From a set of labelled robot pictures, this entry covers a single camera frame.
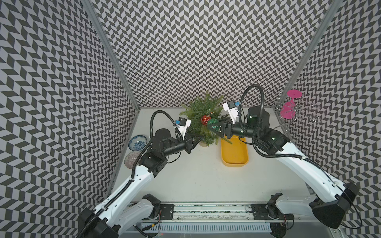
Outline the red glitter ball ornament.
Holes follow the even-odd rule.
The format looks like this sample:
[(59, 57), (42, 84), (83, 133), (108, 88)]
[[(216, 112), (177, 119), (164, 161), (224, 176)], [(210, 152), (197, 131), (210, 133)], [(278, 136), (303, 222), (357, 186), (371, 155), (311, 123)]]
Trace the red glitter ball ornament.
[(208, 121), (211, 120), (211, 116), (210, 115), (203, 115), (201, 117), (201, 123), (204, 125), (204, 126), (207, 126), (207, 123)]

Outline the small green christmas tree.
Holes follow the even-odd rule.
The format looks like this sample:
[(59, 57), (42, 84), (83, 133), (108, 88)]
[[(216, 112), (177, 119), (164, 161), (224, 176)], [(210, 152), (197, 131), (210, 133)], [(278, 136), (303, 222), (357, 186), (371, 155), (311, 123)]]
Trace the small green christmas tree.
[(229, 118), (228, 115), (223, 114), (223, 100), (223, 96), (213, 98), (207, 92), (204, 97), (196, 97), (193, 101), (182, 105), (185, 110), (180, 115), (191, 120), (187, 132), (202, 135), (200, 143), (205, 147), (218, 145), (220, 141), (220, 137), (207, 128), (208, 122), (220, 122)]

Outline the green glitter ball ornament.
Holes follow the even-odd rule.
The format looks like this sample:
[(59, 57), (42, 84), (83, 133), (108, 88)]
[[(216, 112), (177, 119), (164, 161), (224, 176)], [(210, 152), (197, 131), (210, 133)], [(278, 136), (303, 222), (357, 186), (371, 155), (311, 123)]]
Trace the green glitter ball ornament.
[(208, 122), (207, 122), (207, 127), (209, 129), (214, 129), (214, 130), (219, 130), (220, 129), (220, 125), (218, 124), (219, 123), (219, 120), (218, 119), (210, 119)]

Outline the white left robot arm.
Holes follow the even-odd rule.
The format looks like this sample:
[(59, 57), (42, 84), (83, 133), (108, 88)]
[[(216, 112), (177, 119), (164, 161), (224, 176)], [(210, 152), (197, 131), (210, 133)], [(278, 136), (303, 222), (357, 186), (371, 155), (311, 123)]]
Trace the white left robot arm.
[[(157, 114), (164, 114), (172, 123), (175, 137), (168, 129), (153, 130)], [(168, 157), (182, 151), (190, 154), (202, 135), (188, 134), (191, 120), (172, 117), (163, 110), (154, 112), (150, 119), (150, 140), (136, 158), (132, 173), (110, 196), (93, 209), (85, 208), (78, 216), (78, 238), (118, 238), (143, 219), (159, 219), (160, 201), (147, 194), (137, 204), (131, 202), (137, 194), (163, 170)]]

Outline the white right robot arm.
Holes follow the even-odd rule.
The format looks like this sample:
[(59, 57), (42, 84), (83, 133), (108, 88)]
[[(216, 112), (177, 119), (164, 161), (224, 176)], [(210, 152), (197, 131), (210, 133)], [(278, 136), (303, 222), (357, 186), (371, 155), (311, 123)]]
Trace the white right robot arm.
[[(260, 105), (254, 108), (254, 115), (247, 115), (246, 119), (242, 119), (242, 103), (253, 88), (259, 91)], [(282, 193), (273, 195), (267, 204), (269, 217), (276, 219), (276, 211), (284, 215), (305, 215), (315, 217), (329, 228), (339, 228), (348, 210), (355, 208), (354, 201), (359, 187), (336, 179), (317, 162), (304, 155), (282, 132), (270, 128), (264, 104), (263, 88), (259, 84), (253, 84), (244, 91), (238, 102), (223, 104), (229, 119), (210, 123), (207, 128), (220, 138), (231, 139), (234, 135), (250, 138), (251, 145), (260, 156), (280, 161), (315, 192), (314, 196), (307, 197), (290, 197)]]

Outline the yellow plastic tray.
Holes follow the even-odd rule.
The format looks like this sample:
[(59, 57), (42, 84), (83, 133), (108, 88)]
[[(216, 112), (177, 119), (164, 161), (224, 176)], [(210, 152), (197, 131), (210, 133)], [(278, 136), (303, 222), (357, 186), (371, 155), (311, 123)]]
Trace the yellow plastic tray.
[(227, 167), (242, 167), (249, 162), (249, 153), (245, 139), (234, 135), (231, 139), (221, 139), (222, 163)]

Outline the blue patterned bowl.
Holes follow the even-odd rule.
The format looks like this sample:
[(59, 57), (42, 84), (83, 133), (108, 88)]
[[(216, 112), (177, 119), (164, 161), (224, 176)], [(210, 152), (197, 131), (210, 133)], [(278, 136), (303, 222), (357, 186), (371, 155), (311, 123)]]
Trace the blue patterned bowl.
[(128, 143), (131, 151), (141, 151), (147, 145), (147, 138), (143, 135), (136, 135), (132, 137)]

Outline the pink ribbed glass bowl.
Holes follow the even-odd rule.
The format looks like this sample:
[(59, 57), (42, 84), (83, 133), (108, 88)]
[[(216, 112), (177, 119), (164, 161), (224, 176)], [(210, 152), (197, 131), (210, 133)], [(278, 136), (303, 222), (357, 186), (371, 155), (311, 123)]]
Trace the pink ribbed glass bowl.
[(132, 151), (124, 158), (124, 166), (127, 169), (132, 169), (134, 167), (134, 163), (137, 160), (138, 156), (141, 154), (140, 151)]

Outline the metal base rail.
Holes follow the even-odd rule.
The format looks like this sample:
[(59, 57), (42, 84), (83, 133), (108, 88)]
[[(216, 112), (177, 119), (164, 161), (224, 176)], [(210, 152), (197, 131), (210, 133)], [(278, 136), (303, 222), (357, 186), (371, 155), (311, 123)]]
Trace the metal base rail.
[(155, 219), (178, 222), (312, 222), (315, 217), (296, 213), (271, 217), (266, 202), (162, 202)]

